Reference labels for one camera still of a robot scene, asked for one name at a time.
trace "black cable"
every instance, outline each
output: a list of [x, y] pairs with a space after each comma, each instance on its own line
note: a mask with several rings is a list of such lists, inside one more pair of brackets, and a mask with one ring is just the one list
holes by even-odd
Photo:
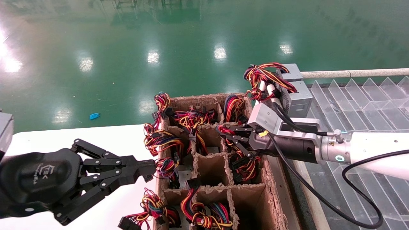
[[290, 169], [290, 171], [292, 173], [294, 173], [294, 175], [301, 181], [301, 183], [303, 183], [308, 190], [310, 190], [322, 203], [324, 203], [328, 208], [330, 208], [332, 211], [334, 211], [335, 213], [337, 213], [338, 215], [340, 215], [342, 218], [348, 220], [349, 222], [358, 225], [360, 227], [363, 228], [369, 228], [369, 229], [376, 229], [379, 228], [382, 224], [383, 224], [383, 216], [381, 211], [379, 210], [379, 208], [376, 206], [376, 204], [368, 197], [366, 196], [362, 191], [360, 191], [356, 186], [354, 186], [350, 180], [348, 180], [346, 178], [345, 173], [358, 166], [358, 165], [362, 165], [374, 160], [378, 160], [378, 159], [382, 159], [382, 158], [386, 158], [389, 156], [396, 156], [396, 155], [401, 155], [401, 154], [406, 154], [409, 153], [408, 150], [404, 150], [404, 151], [399, 151], [399, 152], [393, 152], [393, 153], [387, 153], [387, 154], [382, 154], [379, 156], [375, 156], [375, 157], [371, 157], [365, 160], [361, 160], [358, 162], [355, 162], [351, 165], [349, 165], [348, 167], [346, 167], [343, 171], [342, 171], [342, 177], [344, 178], [344, 180], [360, 195], [362, 196], [376, 211], [376, 213], [378, 214], [378, 222], [376, 222], [375, 224], [366, 224], [366, 223], [362, 223], [359, 222], [357, 220], [355, 220], [354, 218], [349, 217], [347, 214], [343, 213], [342, 211], [338, 210], [335, 206], [333, 206], [331, 203], [329, 203], [323, 196], [321, 196], [321, 194], [319, 194], [291, 165], [290, 163], [287, 161], [287, 158], [285, 158], [283, 152], [281, 151], [280, 147], [278, 146], [277, 142], [274, 140], [274, 136], [271, 133], [267, 134], [271, 141], [273, 142], [274, 147], [276, 148], [277, 152], [279, 153], [280, 157], [283, 159], [284, 163], [287, 165], [287, 167]]
[[285, 123], [287, 123], [289, 126], [291, 126], [295, 130], [298, 130], [298, 131], [303, 132], [303, 133], [314, 133], [314, 134], [317, 134], [319, 136], [327, 136], [327, 132], [314, 132], [314, 131], [307, 130], [307, 129], [304, 129], [304, 128], [301, 128], [301, 127], [297, 126], [291, 120], [291, 118], [285, 113], [283, 108], [281, 108], [281, 106], [279, 106], [276, 102], [273, 102], [273, 108], [272, 109], [281, 118], [281, 120], [283, 120]]

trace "green epoxy floor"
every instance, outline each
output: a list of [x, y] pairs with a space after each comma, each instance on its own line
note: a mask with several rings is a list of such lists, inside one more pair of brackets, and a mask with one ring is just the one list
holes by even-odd
[[0, 0], [0, 108], [15, 132], [150, 122], [157, 92], [244, 92], [251, 63], [409, 63], [405, 0], [113, 3]]

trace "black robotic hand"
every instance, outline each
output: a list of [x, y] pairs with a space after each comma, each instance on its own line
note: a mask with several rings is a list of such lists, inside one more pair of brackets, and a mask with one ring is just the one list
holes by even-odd
[[[82, 161], [78, 153], [92, 159]], [[71, 149], [5, 157], [0, 162], [0, 219], [51, 211], [67, 225], [120, 186], [139, 176], [148, 182], [155, 171], [154, 160], [120, 157], [81, 139]]]

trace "gray sensor box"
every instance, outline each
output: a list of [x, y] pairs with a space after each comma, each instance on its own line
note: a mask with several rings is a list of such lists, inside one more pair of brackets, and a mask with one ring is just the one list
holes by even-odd
[[312, 102], [312, 95], [304, 81], [293, 81], [298, 92], [288, 93], [288, 90], [278, 86], [281, 92], [280, 102], [289, 117], [306, 118]]
[[301, 81], [303, 79], [303, 75], [301, 74], [297, 64], [284, 64], [283, 66], [288, 69], [289, 73], [282, 73], [280, 69], [277, 69], [276, 73], [280, 78], [288, 82]]

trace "white table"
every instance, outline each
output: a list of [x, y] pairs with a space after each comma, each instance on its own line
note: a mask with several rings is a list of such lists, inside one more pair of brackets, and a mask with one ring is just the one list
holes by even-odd
[[[13, 135], [6, 156], [54, 152], [70, 148], [74, 140], [80, 138], [118, 156], [134, 155], [137, 160], [154, 159], [143, 144], [145, 136], [142, 130], [143, 125], [128, 125], [17, 133]], [[117, 226], [122, 216], [142, 211], [139, 203], [145, 187], [156, 191], [156, 181], [145, 183], [143, 178], [139, 177], [136, 184], [118, 188], [67, 226], [57, 222], [51, 212], [42, 212], [24, 218], [1, 219], [0, 229], [116, 230], [119, 229]]]

